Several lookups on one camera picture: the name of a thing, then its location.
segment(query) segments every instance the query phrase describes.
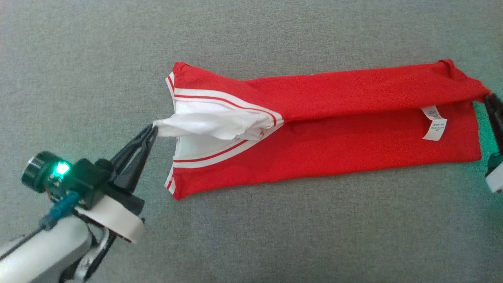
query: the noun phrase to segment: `grey carpet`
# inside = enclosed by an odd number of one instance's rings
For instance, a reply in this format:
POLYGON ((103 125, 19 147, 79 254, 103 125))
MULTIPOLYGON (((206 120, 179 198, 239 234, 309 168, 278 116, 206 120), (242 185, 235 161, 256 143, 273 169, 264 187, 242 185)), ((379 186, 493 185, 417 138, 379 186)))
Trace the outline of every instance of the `grey carpet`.
MULTIPOLYGON (((503 2, 0 0, 0 241, 50 207, 26 161, 111 157, 172 114, 164 78, 186 61, 237 78, 453 59, 503 91, 503 2)), ((163 188, 173 139, 138 184, 147 233, 118 240, 90 282, 496 282, 503 197, 483 160, 190 196, 163 188)))

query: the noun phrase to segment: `camera lens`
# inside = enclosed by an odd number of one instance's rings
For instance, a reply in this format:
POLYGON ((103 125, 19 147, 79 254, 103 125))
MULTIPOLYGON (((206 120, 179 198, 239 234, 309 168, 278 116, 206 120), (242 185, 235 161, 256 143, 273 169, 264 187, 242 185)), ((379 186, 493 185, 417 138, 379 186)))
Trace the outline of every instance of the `camera lens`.
POLYGON ((69 170, 69 163, 61 157, 45 151, 32 157, 21 177, 21 182, 36 192, 44 192, 48 177, 61 177, 69 170))

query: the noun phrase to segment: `care label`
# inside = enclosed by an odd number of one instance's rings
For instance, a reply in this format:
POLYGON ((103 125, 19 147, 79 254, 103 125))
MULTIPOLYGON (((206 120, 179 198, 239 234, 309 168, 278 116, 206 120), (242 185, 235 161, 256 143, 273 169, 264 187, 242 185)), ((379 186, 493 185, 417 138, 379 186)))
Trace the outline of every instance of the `care label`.
POLYGON ((423 137, 427 140, 440 140, 442 134, 444 133, 445 125, 447 124, 447 119, 440 116, 439 111, 435 105, 421 108, 423 113, 432 121, 430 129, 423 137))

